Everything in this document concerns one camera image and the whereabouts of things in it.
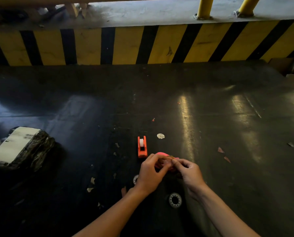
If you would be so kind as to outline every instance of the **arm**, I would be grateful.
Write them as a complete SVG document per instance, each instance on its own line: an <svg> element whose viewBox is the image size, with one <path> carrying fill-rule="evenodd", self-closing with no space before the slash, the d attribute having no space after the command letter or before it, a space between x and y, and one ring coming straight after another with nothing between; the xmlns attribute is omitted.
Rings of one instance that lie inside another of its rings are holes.
<svg viewBox="0 0 294 237"><path fill-rule="evenodd" d="M208 217L223 237L260 237L206 185L197 164L185 159L173 159L172 163L181 172L189 194L203 204Z"/></svg>
<svg viewBox="0 0 294 237"><path fill-rule="evenodd" d="M171 163L166 163L157 173L155 163L161 158L151 154L141 165L139 178L135 187L104 214L79 231L74 237L116 237L119 235L137 206L153 191L161 182Z"/></svg>

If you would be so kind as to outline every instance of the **black and yellow striped curb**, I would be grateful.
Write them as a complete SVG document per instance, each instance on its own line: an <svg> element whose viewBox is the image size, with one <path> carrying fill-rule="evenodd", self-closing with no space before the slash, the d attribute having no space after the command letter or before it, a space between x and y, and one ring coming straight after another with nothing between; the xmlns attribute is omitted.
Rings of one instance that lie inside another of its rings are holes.
<svg viewBox="0 0 294 237"><path fill-rule="evenodd" d="M294 57L294 20L0 32L0 66Z"/></svg>

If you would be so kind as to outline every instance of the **yellow post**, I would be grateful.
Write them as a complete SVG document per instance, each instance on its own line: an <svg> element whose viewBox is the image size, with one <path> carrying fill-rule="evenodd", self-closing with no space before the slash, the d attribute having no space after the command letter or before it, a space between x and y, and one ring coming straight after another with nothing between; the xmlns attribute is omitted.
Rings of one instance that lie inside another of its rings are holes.
<svg viewBox="0 0 294 237"><path fill-rule="evenodd" d="M237 11L236 16L253 16L253 10L258 2L259 0L244 0L241 7Z"/></svg>
<svg viewBox="0 0 294 237"><path fill-rule="evenodd" d="M197 20L199 19L210 19L210 13L213 5L213 0L200 0L200 5L196 16Z"/></svg>

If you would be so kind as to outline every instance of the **white label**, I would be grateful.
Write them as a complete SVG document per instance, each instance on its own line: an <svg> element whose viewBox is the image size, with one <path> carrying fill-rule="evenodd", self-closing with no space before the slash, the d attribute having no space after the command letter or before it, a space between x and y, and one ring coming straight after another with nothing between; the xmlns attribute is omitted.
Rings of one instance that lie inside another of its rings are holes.
<svg viewBox="0 0 294 237"><path fill-rule="evenodd" d="M11 163L40 129L18 127L0 145L0 161Z"/></svg>

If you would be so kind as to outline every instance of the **forearm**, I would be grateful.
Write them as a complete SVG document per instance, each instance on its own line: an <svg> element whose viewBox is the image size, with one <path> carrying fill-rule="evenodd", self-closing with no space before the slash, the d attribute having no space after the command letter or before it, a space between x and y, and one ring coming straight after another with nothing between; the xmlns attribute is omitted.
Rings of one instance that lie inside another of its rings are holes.
<svg viewBox="0 0 294 237"><path fill-rule="evenodd" d="M74 237L117 237L128 219L147 195L135 187Z"/></svg>
<svg viewBox="0 0 294 237"><path fill-rule="evenodd" d="M259 236L244 223L207 185L199 187L199 201L223 237L257 237Z"/></svg>

